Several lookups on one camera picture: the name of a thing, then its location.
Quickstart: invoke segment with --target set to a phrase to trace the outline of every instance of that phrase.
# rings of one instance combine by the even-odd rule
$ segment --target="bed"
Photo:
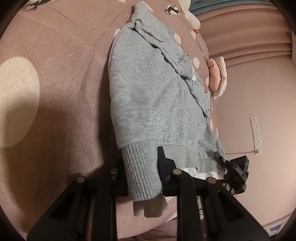
[[[107,60],[134,0],[29,1],[0,39],[0,205],[14,228],[28,231],[77,176],[108,171],[120,158],[110,117]],[[208,90],[206,45],[177,0],[145,0],[176,32]],[[211,98],[209,124],[218,136]],[[134,217],[117,201],[118,238],[148,231],[160,218]]]

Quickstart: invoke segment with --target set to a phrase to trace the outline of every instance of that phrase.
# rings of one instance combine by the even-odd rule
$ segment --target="black cable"
[[[238,190],[238,191],[236,191],[235,193],[233,193],[233,196],[235,195],[235,194],[237,194],[243,187],[244,187],[244,185],[246,184],[246,181],[244,182],[244,184],[241,186],[241,188]]]

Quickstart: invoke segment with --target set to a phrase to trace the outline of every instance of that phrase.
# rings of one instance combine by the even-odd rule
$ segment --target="knit sleeve cuff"
[[[133,201],[156,197],[162,190],[157,171],[156,141],[135,142],[123,147],[121,151]]]

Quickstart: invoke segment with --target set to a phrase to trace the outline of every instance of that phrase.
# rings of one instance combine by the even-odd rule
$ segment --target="white polka dot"
[[[197,69],[199,68],[199,66],[200,66],[200,61],[198,60],[197,57],[194,57],[194,58],[193,58],[193,64],[194,64],[194,66],[195,66]]]
[[[29,60],[14,57],[0,65],[0,147],[17,144],[38,109],[40,86]]]
[[[169,14],[173,14],[173,15],[177,15],[178,13],[180,13],[181,11],[175,6],[175,5],[168,5],[167,6],[167,9],[171,9],[171,8],[173,8],[175,11],[173,11],[173,10],[170,10],[169,12],[167,12],[167,13],[169,13]]]
[[[211,129],[213,130],[213,121],[212,121],[212,119],[210,119],[210,126],[211,126]]]
[[[207,77],[207,78],[205,79],[205,84],[206,84],[207,86],[209,86],[209,83],[210,83],[210,78]]]
[[[30,0],[30,2],[28,2],[28,3],[32,4],[32,3],[35,3],[35,2],[37,2],[37,1],[40,1],[40,0]]]
[[[178,44],[181,44],[181,38],[180,38],[180,36],[178,34],[175,33],[174,38],[178,42]]]
[[[195,38],[196,38],[196,34],[195,34],[195,32],[194,32],[194,31],[191,31],[190,33],[191,33],[191,35],[192,35],[192,38],[195,40]]]
[[[151,12],[153,12],[152,8],[151,8],[147,3],[145,3],[145,2],[142,2],[142,3],[146,4],[148,10],[150,10]]]
[[[114,38],[116,37],[116,35],[119,33],[120,31],[120,28],[119,29],[116,29],[115,33],[114,33]]]

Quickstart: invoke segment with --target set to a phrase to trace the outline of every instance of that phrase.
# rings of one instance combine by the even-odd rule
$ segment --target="wall socket panel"
[[[260,138],[260,132],[259,132],[259,125],[257,121],[257,117],[251,117],[251,126],[252,126],[252,132],[253,132],[253,140],[254,140],[254,150],[258,150],[258,153],[255,153],[255,155],[262,154],[262,148],[261,148],[261,138]]]

